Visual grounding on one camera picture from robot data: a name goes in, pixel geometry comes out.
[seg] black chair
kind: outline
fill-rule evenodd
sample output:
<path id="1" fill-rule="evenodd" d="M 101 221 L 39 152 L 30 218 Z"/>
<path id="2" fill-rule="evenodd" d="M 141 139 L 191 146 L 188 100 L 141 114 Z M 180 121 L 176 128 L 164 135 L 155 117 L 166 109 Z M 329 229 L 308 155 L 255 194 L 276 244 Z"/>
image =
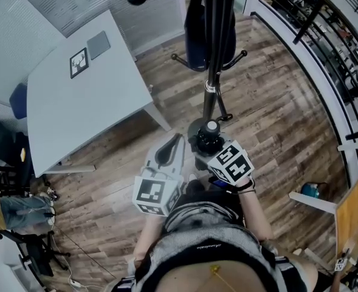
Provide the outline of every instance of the black chair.
<path id="1" fill-rule="evenodd" d="M 0 231 L 0 239 L 5 236 L 16 243 L 21 252 L 19 259 L 21 260 L 24 269 L 26 269 L 25 263 L 31 261 L 33 265 L 32 273 L 34 275 L 39 273 L 49 277 L 53 277 L 53 271 L 50 267 L 51 260 L 54 260 L 61 269 L 67 271 L 68 267 L 63 265 L 56 256 L 71 256 L 67 252 L 60 253 L 52 249 L 52 235 L 54 235 L 54 231 L 50 231 L 43 235 L 21 235 L 17 232 Z M 27 254 L 22 249 L 22 245 L 26 246 Z"/>
<path id="2" fill-rule="evenodd" d="M 34 174 L 29 138 L 22 132 L 13 133 L 0 123 L 0 160 L 9 167 L 0 167 L 0 190 L 6 195 L 26 195 Z M 46 186 L 50 183 L 43 176 Z"/>

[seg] blue jeans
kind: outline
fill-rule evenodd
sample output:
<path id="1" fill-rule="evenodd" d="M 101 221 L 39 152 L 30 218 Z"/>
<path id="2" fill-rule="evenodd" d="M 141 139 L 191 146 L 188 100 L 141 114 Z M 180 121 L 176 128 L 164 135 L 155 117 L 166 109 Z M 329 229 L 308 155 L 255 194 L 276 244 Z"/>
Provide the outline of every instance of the blue jeans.
<path id="1" fill-rule="evenodd" d="M 50 199 L 41 196 L 2 197 L 0 201 L 7 229 L 44 223 L 49 219 L 45 213 L 51 213 Z"/>

